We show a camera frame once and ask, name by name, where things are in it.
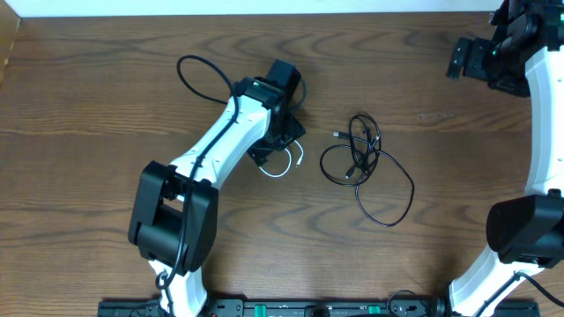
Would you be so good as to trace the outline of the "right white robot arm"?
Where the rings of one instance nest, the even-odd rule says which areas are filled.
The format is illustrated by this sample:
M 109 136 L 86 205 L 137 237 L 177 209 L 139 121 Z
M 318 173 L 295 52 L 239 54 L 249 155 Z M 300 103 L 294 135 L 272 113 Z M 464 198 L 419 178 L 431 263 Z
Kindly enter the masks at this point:
M 563 260 L 563 3 L 505 0 L 490 24 L 491 39 L 458 40 L 446 75 L 530 99 L 530 170 L 522 197 L 490 209 L 487 245 L 449 284 L 437 316 L 534 313 L 532 304 L 503 300 Z

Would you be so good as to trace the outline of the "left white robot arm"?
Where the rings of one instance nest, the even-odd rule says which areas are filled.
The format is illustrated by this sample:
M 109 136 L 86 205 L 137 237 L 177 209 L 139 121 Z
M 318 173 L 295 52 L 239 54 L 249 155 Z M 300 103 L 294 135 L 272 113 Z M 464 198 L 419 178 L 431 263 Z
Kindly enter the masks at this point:
M 170 164 L 142 171 L 128 240 L 155 272 L 162 316 L 197 316 L 207 302 L 202 266 L 217 234 L 219 191 L 243 155 L 263 166 L 305 129 L 291 102 L 298 69 L 276 60 L 265 77 L 229 83 L 225 110 L 201 139 Z

